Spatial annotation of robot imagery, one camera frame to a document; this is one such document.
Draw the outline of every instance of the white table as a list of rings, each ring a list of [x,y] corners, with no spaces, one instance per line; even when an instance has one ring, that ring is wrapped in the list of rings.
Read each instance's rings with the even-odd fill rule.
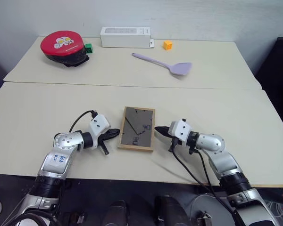
[[[5,81],[63,83],[84,85],[172,87],[206,89],[261,89],[234,42],[173,40],[166,51],[163,40],[155,40],[153,49],[102,48],[100,39],[84,38],[92,43],[90,60],[67,68],[46,58],[37,38]],[[175,64],[192,62],[187,76],[172,76],[161,66],[131,56],[136,52]]]
[[[195,131],[221,135],[253,185],[283,186],[283,123],[262,90],[6,82],[0,89],[0,173],[35,176],[54,135],[68,131],[82,112],[97,110],[119,128],[124,106],[155,108],[156,126],[186,118]],[[83,117],[75,129],[84,131],[89,120]],[[118,138],[106,142],[107,156],[86,149],[77,154],[68,177],[194,182],[167,151],[170,140],[156,134],[154,141],[153,153],[117,149]],[[177,152],[205,182],[199,157],[188,150]]]

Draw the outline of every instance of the red lid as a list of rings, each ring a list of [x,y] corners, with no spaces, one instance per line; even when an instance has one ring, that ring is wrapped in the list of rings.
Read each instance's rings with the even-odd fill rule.
[[[54,32],[41,42],[41,49],[47,55],[67,56],[84,47],[82,37],[71,31]]]

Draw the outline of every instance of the cartoon sticker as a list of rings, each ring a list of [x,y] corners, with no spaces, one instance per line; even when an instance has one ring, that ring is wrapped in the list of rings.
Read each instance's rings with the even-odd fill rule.
[[[54,48],[61,48],[62,46],[67,46],[74,43],[74,40],[69,37],[63,36],[61,38],[57,38],[56,42],[57,43],[54,44]]]

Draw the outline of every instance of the floor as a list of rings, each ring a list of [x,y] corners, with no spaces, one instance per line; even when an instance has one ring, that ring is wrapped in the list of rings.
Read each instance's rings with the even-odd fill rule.
[[[0,175],[0,200],[2,213],[0,225],[14,209],[21,198],[29,191],[33,177]],[[212,197],[201,196],[199,186],[117,180],[68,179],[67,189],[61,205],[61,212],[86,213],[82,226],[99,226],[100,220],[109,205],[116,200],[125,200],[130,208],[130,226],[154,226],[153,206],[157,195],[170,195],[176,198],[189,217],[199,210],[212,216],[213,225],[233,226],[228,212]]]

